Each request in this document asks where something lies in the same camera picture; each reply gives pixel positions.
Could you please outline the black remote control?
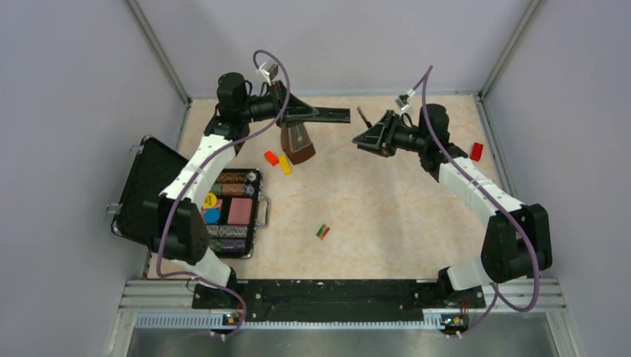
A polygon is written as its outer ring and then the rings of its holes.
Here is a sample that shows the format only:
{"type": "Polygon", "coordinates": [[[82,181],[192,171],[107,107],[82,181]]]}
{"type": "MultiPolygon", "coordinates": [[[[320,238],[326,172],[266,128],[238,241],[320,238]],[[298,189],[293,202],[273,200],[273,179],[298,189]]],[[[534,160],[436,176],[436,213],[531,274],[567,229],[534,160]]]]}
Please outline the black remote control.
{"type": "Polygon", "coordinates": [[[315,107],[314,115],[305,121],[313,123],[350,123],[350,110],[343,108],[315,107]]]}

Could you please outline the black battery cover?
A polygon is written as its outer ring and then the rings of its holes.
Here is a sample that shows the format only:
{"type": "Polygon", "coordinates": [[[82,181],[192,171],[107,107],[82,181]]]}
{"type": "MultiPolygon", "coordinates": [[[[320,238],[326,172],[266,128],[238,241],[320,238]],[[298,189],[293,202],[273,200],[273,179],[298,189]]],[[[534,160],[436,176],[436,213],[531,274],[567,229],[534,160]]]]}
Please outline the black battery cover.
{"type": "Polygon", "coordinates": [[[362,119],[362,122],[370,129],[372,127],[372,123],[367,119],[365,113],[363,112],[362,108],[360,106],[356,107],[356,110],[359,114],[359,116],[362,119]]]}

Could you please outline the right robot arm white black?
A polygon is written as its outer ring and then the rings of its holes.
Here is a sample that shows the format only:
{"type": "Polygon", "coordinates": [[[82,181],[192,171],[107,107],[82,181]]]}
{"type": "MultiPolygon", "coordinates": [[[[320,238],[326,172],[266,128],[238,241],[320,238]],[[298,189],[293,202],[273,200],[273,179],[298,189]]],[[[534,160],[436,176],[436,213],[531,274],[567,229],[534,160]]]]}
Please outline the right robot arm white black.
{"type": "Polygon", "coordinates": [[[397,150],[416,152],[421,167],[448,187],[486,228],[481,253],[474,259],[443,268],[436,286],[438,300],[457,306],[467,289],[534,275],[533,264],[544,271],[553,263],[547,210],[513,198],[479,171],[465,151],[450,141],[446,108],[429,104],[416,126],[388,110],[353,138],[358,149],[389,158],[397,150]]]}

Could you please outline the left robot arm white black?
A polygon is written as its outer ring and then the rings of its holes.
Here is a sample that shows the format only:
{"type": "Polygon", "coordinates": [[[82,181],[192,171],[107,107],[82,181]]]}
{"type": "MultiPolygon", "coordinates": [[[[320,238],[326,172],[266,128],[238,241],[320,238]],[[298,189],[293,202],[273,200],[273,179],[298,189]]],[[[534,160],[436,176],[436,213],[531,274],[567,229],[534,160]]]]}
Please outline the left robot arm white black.
{"type": "Polygon", "coordinates": [[[269,120],[288,129],[327,116],[324,108],[297,98],[280,80],[264,83],[262,94],[254,95],[251,90],[251,82],[240,73],[219,77],[217,107],[197,151],[169,185],[143,203],[156,224],[149,244],[152,251],[211,286],[211,299],[225,308],[236,303],[239,289],[229,281],[231,267],[209,247],[201,209],[212,185],[253,137],[250,123],[269,120]]]}

